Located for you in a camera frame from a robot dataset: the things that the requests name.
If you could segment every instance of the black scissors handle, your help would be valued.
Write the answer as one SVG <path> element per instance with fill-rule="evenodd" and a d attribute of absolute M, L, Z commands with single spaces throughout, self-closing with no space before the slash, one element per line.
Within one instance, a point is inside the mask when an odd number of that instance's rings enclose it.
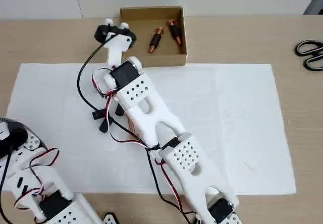
<path fill-rule="evenodd" d="M 323 67 L 311 66 L 311 63 L 321 60 L 321 59 L 323 59 L 323 54 L 318 53 L 318 54 L 314 55 L 313 57 L 306 59 L 303 63 L 303 66 L 304 66 L 304 68 L 306 68 L 307 70 L 310 70 L 310 71 L 323 71 Z"/>
<path fill-rule="evenodd" d="M 306 51 L 301 51 L 301 47 L 304 45 L 315 45 L 316 48 L 306 50 Z M 299 57 L 313 55 L 315 58 L 316 54 L 319 54 L 320 52 L 323 52 L 323 43 L 319 42 L 319 41 L 315 41 L 315 40 L 302 41 L 299 44 L 297 44 L 295 47 L 295 54 L 298 55 Z"/>

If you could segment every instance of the cardboard box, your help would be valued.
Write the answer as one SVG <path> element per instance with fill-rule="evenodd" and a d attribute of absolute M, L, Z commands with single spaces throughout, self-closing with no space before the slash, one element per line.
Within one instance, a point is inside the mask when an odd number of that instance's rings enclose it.
<path fill-rule="evenodd" d="M 182 45 L 178 46 L 169 30 L 167 21 L 175 20 L 182 33 Z M 129 24 L 129 29 L 137 36 L 135 46 L 125 52 L 124 57 L 136 56 L 144 67 L 182 66 L 187 57 L 186 35 L 183 9 L 175 7 L 133 7 L 120 9 L 120 21 Z M 157 49 L 149 53 L 149 44 L 162 26 L 164 34 Z"/>

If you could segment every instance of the white foam board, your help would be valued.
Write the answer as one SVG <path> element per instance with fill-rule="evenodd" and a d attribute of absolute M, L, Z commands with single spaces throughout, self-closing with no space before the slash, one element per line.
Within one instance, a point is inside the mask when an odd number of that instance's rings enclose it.
<path fill-rule="evenodd" d="M 103 108 L 105 101 L 90 81 L 100 66 L 87 66 L 81 87 Z M 22 64 L 8 117 L 28 125 L 48 147 L 61 150 L 56 168 L 73 191 L 155 193 L 145 151 L 136 144 L 115 143 L 98 130 L 101 120 L 92 119 L 92 110 L 77 93 L 80 67 Z M 191 64 L 145 71 L 236 193 L 296 191 L 270 65 Z M 127 124 L 125 118 L 118 120 Z M 114 125 L 112 131 L 128 137 Z M 157 167 L 156 171 L 161 191 L 171 193 Z"/>

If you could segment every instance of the light wood tabletop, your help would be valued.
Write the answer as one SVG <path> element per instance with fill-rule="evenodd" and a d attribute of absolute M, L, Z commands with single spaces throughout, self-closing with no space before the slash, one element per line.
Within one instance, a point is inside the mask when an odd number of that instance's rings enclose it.
<path fill-rule="evenodd" d="M 101 22 L 102 19 L 0 22 L 0 115 L 6 114 L 20 63 L 84 62 L 98 46 L 93 34 Z M 323 40 L 323 17 L 187 17 L 185 23 L 188 63 L 273 66 L 297 194 L 240 196 L 238 212 L 243 223 L 322 223 L 323 72 L 305 70 L 303 59 L 295 56 L 293 49 L 304 39 Z M 105 60 L 106 51 L 102 50 L 95 61 Z M 101 217 L 114 211 L 120 223 L 185 223 L 180 213 L 157 195 L 85 196 Z M 9 219 L 16 224 L 33 223 L 31 214 L 12 208 L 13 201 L 10 193 L 3 193 L 2 203 Z"/>

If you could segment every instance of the black plastic part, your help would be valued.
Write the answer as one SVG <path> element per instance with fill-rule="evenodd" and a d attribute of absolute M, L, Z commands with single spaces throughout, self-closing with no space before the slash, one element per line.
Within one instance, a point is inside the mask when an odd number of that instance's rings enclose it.
<path fill-rule="evenodd" d="M 23 177 L 19 177 L 19 180 L 18 180 L 18 183 L 17 183 L 17 188 L 20 188 L 23 180 L 24 180 Z"/>
<path fill-rule="evenodd" d="M 71 200 L 64 199 L 61 196 L 60 191 L 57 190 L 49 197 L 45 197 L 45 199 L 40 202 L 39 207 L 48 221 L 68 207 L 71 203 Z"/>
<path fill-rule="evenodd" d="M 214 203 L 208 211 L 217 223 L 221 223 L 228 215 L 230 215 L 230 213 L 233 212 L 233 208 L 226 199 L 221 198 Z"/>
<path fill-rule="evenodd" d="M 115 222 L 116 222 L 116 224 L 120 224 L 119 221 L 118 221 L 118 219 L 117 219 L 117 216 L 116 216 L 116 214 L 114 212 L 107 212 L 105 214 L 105 216 L 107 216 L 107 215 L 112 215 L 113 218 L 114 218 L 114 220 L 115 220 Z"/>
<path fill-rule="evenodd" d="M 170 26 L 170 31 L 173 36 L 173 39 L 175 39 L 178 36 L 181 36 L 177 25 Z"/>
<path fill-rule="evenodd" d="M 24 188 L 21 191 L 21 195 L 24 195 L 28 190 L 28 185 L 24 185 Z"/>
<path fill-rule="evenodd" d="M 28 132 L 25 126 L 19 122 L 9 122 L 9 137 L 0 140 L 0 158 L 9 154 L 10 148 L 17 150 L 28 139 Z"/>
<path fill-rule="evenodd" d="M 95 40 L 100 43 L 104 43 L 106 40 L 106 36 L 109 32 L 115 33 L 116 35 L 125 35 L 131 38 L 131 43 L 129 45 L 129 49 L 135 45 L 137 37 L 135 33 L 131 32 L 129 29 L 121 29 L 117 26 L 107 26 L 107 25 L 100 25 L 97 27 L 96 32 L 94 34 Z"/>
<path fill-rule="evenodd" d="M 160 41 L 161 38 L 162 38 L 162 36 L 156 33 L 152 37 L 149 46 L 154 46 L 155 48 L 157 48 L 158 47 L 158 44 L 159 44 L 159 41 Z"/>
<path fill-rule="evenodd" d="M 101 109 L 101 110 L 98 110 L 98 111 L 92 112 L 92 115 L 93 115 L 93 118 L 95 120 L 104 118 L 105 117 L 105 108 L 104 109 Z"/>
<path fill-rule="evenodd" d="M 116 108 L 116 115 L 122 117 L 125 114 L 125 111 L 122 109 L 121 105 L 118 104 Z"/>
<path fill-rule="evenodd" d="M 125 63 L 121 64 L 110 74 L 115 79 L 117 88 L 119 89 L 122 89 L 139 77 L 138 71 L 130 61 L 126 61 Z"/>
<path fill-rule="evenodd" d="M 181 142 L 178 140 L 177 137 L 174 137 L 173 139 L 171 139 L 168 143 L 166 143 L 163 147 L 161 147 L 162 150 L 164 150 L 167 147 L 172 147 L 175 148 L 178 144 L 180 144 Z"/>
<path fill-rule="evenodd" d="M 101 126 L 99 127 L 99 130 L 103 133 L 107 133 L 108 127 L 107 127 L 107 120 L 104 119 Z"/>
<path fill-rule="evenodd" d="M 100 43 L 104 43 L 108 32 L 109 32 L 109 26 L 107 25 L 98 26 L 94 34 L 95 40 L 97 40 Z"/>

